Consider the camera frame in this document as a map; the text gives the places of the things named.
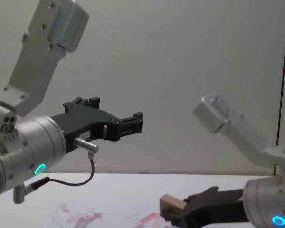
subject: table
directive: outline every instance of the table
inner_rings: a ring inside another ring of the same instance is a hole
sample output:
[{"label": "table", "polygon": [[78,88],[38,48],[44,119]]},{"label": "table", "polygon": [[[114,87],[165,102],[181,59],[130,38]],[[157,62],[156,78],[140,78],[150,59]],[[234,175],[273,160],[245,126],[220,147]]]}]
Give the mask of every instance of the table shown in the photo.
[{"label": "table", "polygon": [[[25,184],[41,178],[51,178],[81,182],[89,174],[40,174]],[[170,175],[170,174],[95,174],[86,185],[70,187],[50,182],[37,191],[26,196],[25,202],[15,205],[12,201],[12,190],[0,195],[0,228],[33,228],[39,227],[43,218],[57,205],[67,200],[154,200],[164,194],[180,199],[200,193],[212,186],[219,190],[243,188],[249,179],[256,176],[221,176],[221,175]],[[249,223],[213,224],[209,228],[252,228]]]}]

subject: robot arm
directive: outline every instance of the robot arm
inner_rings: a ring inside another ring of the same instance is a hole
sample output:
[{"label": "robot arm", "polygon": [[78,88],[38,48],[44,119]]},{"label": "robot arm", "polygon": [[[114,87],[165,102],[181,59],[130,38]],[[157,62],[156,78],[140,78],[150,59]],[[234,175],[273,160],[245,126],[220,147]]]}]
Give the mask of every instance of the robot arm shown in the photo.
[{"label": "robot arm", "polygon": [[263,139],[219,95],[203,97],[194,114],[211,133],[226,135],[252,163],[285,170],[285,149]]},{"label": "robot arm", "polygon": [[100,110],[97,97],[65,103],[65,112],[52,118],[17,122],[18,115],[26,116],[42,102],[58,61],[76,50],[88,18],[75,0],[40,0],[10,81],[0,91],[0,194],[14,188],[15,203],[50,178],[27,187],[24,181],[57,164],[66,153],[87,149],[92,177],[98,146],[91,140],[118,141],[142,131],[142,113],[119,119]]},{"label": "robot arm", "polygon": [[281,175],[249,180],[243,190],[210,188],[185,199],[183,208],[169,201],[161,209],[165,219],[186,228],[245,221],[257,228],[285,227],[285,149],[259,136],[219,95],[203,97],[194,114],[211,133],[227,136],[252,163],[277,166]]},{"label": "robot arm", "polygon": [[77,49],[89,15],[73,0],[40,0],[0,105],[24,117],[43,100],[59,60]]}]

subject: screw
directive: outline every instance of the screw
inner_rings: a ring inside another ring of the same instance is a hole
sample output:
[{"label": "screw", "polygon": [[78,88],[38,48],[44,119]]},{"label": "screw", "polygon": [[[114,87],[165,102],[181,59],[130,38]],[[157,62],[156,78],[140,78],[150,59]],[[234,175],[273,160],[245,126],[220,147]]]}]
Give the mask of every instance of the screw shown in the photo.
[{"label": "screw", "polygon": [[54,2],[52,2],[49,7],[52,9],[52,8],[54,8],[55,6],[56,6],[56,4],[55,4]]},{"label": "screw", "polygon": [[23,41],[26,41],[28,38],[29,38],[28,35],[27,35],[27,34],[24,34],[23,37],[22,37],[22,40],[23,40]]},{"label": "screw", "polygon": [[46,23],[43,23],[42,26],[41,26],[41,29],[42,29],[42,30],[45,30],[45,29],[47,28],[47,26],[48,26],[48,25],[47,25]]},{"label": "screw", "polygon": [[23,141],[23,142],[22,142],[22,145],[28,146],[28,145],[29,145],[29,144],[28,144],[28,141]]},{"label": "screw", "polygon": [[8,126],[4,126],[2,129],[3,133],[7,133],[9,131],[9,127]]}]

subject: red stain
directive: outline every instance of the red stain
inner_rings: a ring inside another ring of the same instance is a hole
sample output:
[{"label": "red stain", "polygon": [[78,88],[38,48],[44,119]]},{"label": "red stain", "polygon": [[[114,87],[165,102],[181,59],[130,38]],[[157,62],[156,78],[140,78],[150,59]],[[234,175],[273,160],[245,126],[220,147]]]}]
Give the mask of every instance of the red stain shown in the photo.
[{"label": "red stain", "polygon": [[147,209],[145,209],[145,210],[143,210],[143,211],[141,211],[141,212],[139,212],[139,213],[137,213],[137,214],[130,215],[130,216],[126,217],[126,219],[132,219],[132,218],[134,218],[134,217],[137,217],[137,216],[139,216],[140,214],[142,214],[143,212],[145,212],[146,210],[147,210]]},{"label": "red stain", "polygon": [[60,208],[63,212],[66,212],[66,213],[69,213],[69,212],[70,212],[70,209],[67,207],[66,204],[61,204],[61,205],[59,205],[59,208]]},{"label": "red stain", "polygon": [[[85,213],[85,214],[82,214],[82,213],[78,213],[77,216],[73,216],[69,219],[66,220],[67,223],[72,223],[72,222],[78,222],[82,219],[85,219],[85,220],[89,220],[89,219],[92,219],[94,216],[96,215],[96,213],[92,212],[92,213]],[[103,219],[103,217],[101,215],[97,215],[97,218],[96,219]]]},{"label": "red stain", "polygon": [[147,222],[151,221],[152,219],[158,217],[158,215],[159,215],[158,213],[151,213],[150,215],[148,215],[148,216],[144,217],[143,219],[141,219],[139,222],[143,223],[143,224],[147,223]]}]

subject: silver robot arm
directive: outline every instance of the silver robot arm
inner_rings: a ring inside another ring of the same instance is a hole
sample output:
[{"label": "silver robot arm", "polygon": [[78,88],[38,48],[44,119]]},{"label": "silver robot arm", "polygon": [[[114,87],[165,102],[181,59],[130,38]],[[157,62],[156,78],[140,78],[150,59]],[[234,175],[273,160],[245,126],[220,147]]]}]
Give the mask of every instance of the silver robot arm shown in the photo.
[{"label": "silver robot arm", "polygon": [[40,0],[10,81],[0,91],[0,194],[15,188],[15,203],[30,192],[24,181],[66,153],[63,131],[51,118],[17,123],[17,115],[42,102],[58,61],[76,50],[88,18],[74,0]]},{"label": "silver robot arm", "polygon": [[263,139],[219,95],[203,97],[194,114],[211,133],[227,136],[252,163],[280,168],[280,176],[248,181],[243,204],[255,227],[285,227],[285,149]]}]

